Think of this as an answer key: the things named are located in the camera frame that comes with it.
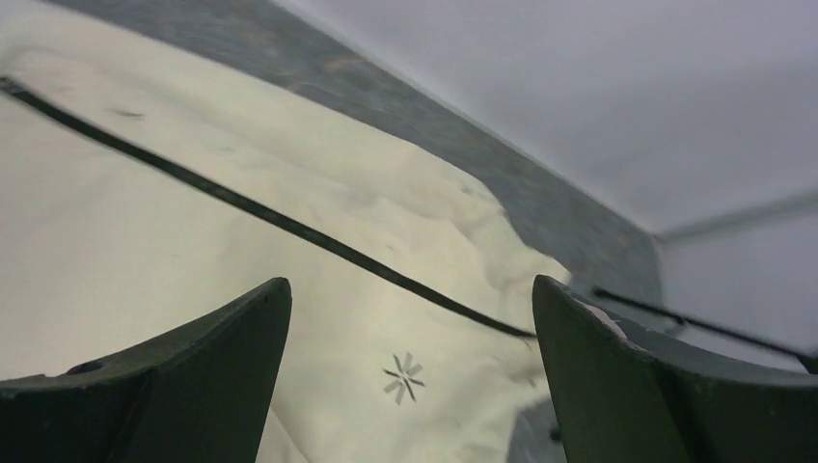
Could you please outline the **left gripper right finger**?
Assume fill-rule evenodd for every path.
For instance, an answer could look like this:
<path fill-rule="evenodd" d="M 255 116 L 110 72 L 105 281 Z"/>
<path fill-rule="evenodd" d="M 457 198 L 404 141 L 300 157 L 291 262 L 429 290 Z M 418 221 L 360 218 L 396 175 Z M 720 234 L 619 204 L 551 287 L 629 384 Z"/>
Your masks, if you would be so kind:
<path fill-rule="evenodd" d="M 570 462 L 813 462 L 817 378 L 725 357 L 538 276 L 532 312 Z"/>

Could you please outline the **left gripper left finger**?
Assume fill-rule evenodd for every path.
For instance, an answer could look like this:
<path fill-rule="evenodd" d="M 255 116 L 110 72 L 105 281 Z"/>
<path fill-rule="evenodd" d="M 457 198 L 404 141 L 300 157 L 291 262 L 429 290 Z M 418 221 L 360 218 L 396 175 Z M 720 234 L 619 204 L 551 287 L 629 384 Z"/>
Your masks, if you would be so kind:
<path fill-rule="evenodd" d="M 282 361 L 289 282 L 59 376 L 1 384 L 5 462 L 252 462 Z"/>

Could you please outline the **cream zip-up jacket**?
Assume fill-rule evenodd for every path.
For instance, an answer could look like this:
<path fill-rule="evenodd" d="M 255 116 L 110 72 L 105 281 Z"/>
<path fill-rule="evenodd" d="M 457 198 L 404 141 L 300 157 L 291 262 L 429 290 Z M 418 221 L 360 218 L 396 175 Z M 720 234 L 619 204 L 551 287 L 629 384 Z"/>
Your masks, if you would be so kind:
<path fill-rule="evenodd" d="M 42 99 L 507 325 L 568 271 L 477 179 L 281 88 L 84 14 L 1 5 Z M 261 462 L 503 462 L 545 399 L 537 343 L 451 313 L 1 98 L 1 375 L 59 373 L 284 277 Z"/>

